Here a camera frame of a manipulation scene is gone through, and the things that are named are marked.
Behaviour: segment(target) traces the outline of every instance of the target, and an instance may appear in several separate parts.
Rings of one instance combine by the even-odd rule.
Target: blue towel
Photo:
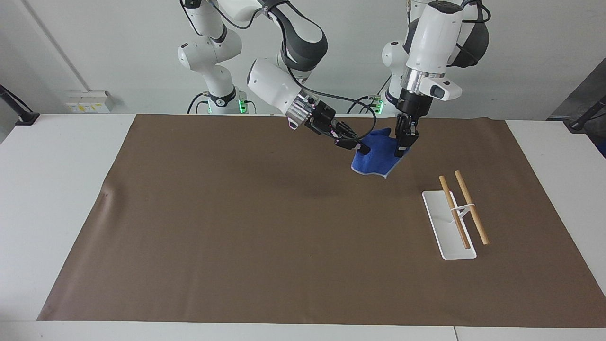
[[[391,134],[391,128],[384,128],[374,130],[363,138],[362,142],[370,147],[370,153],[364,155],[356,152],[351,162],[351,169],[362,175],[375,174],[387,179],[391,170],[402,160],[393,156],[398,141],[389,137],[389,134]]]

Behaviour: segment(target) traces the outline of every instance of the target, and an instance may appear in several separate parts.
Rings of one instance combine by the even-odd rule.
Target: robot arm
[[[409,25],[404,44],[408,60],[396,105],[400,111],[396,124],[396,157],[402,157],[418,139],[416,126],[420,117],[428,114],[433,98],[448,101],[461,96],[462,89],[445,77],[446,68],[473,66],[484,55],[488,32],[481,22],[481,7],[484,8],[480,0],[465,0],[463,5],[432,1],[422,10],[420,18]],[[476,15],[479,20],[466,21],[465,15]],[[467,28],[463,30],[464,22],[473,24],[465,24]]]
[[[204,77],[208,85],[210,111],[241,113],[246,94],[233,85],[229,70],[217,65],[242,52],[240,37],[226,28],[211,3],[204,0],[185,0],[182,6],[201,38],[180,46],[179,61],[184,67]]]
[[[280,28],[283,38],[276,63],[301,81],[307,80],[328,51],[324,31],[290,1],[231,0],[224,2],[223,9],[239,21],[248,21],[259,11],[272,20]]]
[[[351,127],[335,119],[334,109],[307,93],[290,75],[268,61],[257,59],[253,63],[247,84],[262,100],[285,114],[292,129],[304,124],[318,135],[333,138],[339,147],[356,149],[364,155],[370,152]]]

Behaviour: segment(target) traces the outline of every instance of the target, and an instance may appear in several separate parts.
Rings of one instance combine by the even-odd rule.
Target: brown paper sheet
[[[606,327],[507,125],[420,131],[384,180],[283,118],[139,115],[38,319]],[[492,241],[467,221],[475,260],[441,259],[421,197],[445,174],[462,201],[456,169]]]

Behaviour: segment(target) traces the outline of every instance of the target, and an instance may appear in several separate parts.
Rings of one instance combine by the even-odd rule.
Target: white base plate
[[[453,199],[454,205],[458,206],[452,192],[450,192],[450,196]],[[436,236],[442,258],[446,260],[476,258],[478,255],[469,238],[465,222],[461,220],[463,230],[465,230],[465,236],[471,246],[469,249],[465,249],[465,246],[463,246],[463,241],[461,240],[461,235],[459,235],[456,224],[454,222],[451,223],[451,221],[453,221],[453,216],[450,212],[450,207],[448,206],[444,192],[425,191],[423,192],[423,201],[425,201],[429,221],[433,228],[433,234]]]

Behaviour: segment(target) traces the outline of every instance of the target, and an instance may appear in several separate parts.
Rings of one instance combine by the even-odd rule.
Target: wooden dowel
[[[453,214],[454,222],[456,223],[457,229],[459,229],[459,234],[461,235],[461,240],[463,241],[463,245],[465,249],[471,248],[469,245],[469,241],[467,240],[467,236],[465,235],[465,230],[463,230],[463,224],[461,223],[461,218],[459,217],[459,212],[457,210],[453,210],[455,208],[455,203],[453,202],[453,198],[450,196],[450,189],[448,188],[448,184],[446,183],[446,178],[443,175],[440,175],[440,183],[442,184],[442,189],[444,190],[444,195],[446,195],[446,201],[448,202],[448,206],[450,207],[450,212]]]
[[[461,174],[461,172],[456,170],[454,172],[454,175],[455,175],[457,181],[459,182],[459,186],[461,187],[461,191],[463,192],[463,196],[465,197],[466,202],[468,204],[473,203],[473,201],[471,199],[471,194],[469,193],[469,190],[467,189],[467,185],[465,184],[465,180],[463,180],[463,175]],[[470,206],[470,209],[471,209],[471,217],[473,218],[473,222],[476,224],[478,233],[480,233],[480,238],[482,239],[482,243],[484,245],[490,244],[490,240],[488,239],[486,230],[484,230],[484,225],[482,225],[482,222],[480,221],[480,216],[478,215],[478,210],[476,209],[476,206],[475,205]]]

